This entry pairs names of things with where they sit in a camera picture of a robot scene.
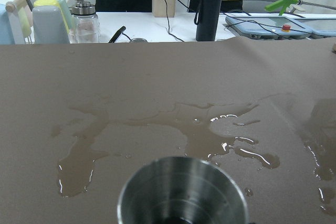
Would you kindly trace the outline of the glass oil dispenser bottle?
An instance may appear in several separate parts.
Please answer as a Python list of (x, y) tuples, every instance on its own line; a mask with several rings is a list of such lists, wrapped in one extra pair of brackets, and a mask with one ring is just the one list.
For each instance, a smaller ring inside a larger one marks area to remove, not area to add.
[(75, 0), (71, 13), (75, 42), (78, 44), (99, 43), (100, 23), (96, 7), (89, 1)]

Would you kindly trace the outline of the black water bottle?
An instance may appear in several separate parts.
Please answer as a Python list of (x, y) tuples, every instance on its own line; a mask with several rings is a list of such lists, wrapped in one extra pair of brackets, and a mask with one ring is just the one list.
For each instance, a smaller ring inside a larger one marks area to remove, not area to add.
[(199, 0), (194, 24), (197, 41), (215, 41), (222, 0)]

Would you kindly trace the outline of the grey plastic cup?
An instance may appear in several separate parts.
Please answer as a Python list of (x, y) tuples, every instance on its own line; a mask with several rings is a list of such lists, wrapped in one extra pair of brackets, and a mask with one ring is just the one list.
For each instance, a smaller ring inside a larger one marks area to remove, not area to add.
[(36, 44), (68, 44), (69, 38), (61, 14), (54, 5), (34, 7), (34, 40)]

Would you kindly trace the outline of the steel cocktail jigger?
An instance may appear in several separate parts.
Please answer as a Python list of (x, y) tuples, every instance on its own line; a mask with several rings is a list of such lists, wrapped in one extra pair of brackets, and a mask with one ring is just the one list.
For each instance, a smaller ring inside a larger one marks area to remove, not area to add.
[(118, 223), (248, 223), (245, 197), (217, 166), (164, 157), (135, 172), (117, 204)]

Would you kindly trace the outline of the teach pendant tablet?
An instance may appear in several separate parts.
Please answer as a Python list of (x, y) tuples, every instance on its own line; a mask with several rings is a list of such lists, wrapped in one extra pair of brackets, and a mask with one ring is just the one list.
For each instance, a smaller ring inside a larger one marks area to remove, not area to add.
[(226, 16), (228, 28), (240, 36), (256, 40), (304, 39), (311, 28), (285, 16)]
[(313, 39), (335, 37), (335, 18), (295, 18), (311, 29)]

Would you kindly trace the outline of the green spray gun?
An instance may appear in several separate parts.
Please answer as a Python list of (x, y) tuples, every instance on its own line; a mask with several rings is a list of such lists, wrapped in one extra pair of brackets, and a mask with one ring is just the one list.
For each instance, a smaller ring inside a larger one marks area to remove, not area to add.
[(265, 10), (267, 12), (273, 12), (277, 9), (280, 8), (280, 12), (279, 12), (279, 16), (282, 16), (283, 13), (286, 11), (286, 9), (294, 4), (294, 5), (297, 5), (297, 4), (300, 4), (301, 3), (301, 0), (277, 0), (271, 4), (268, 4), (265, 6)]

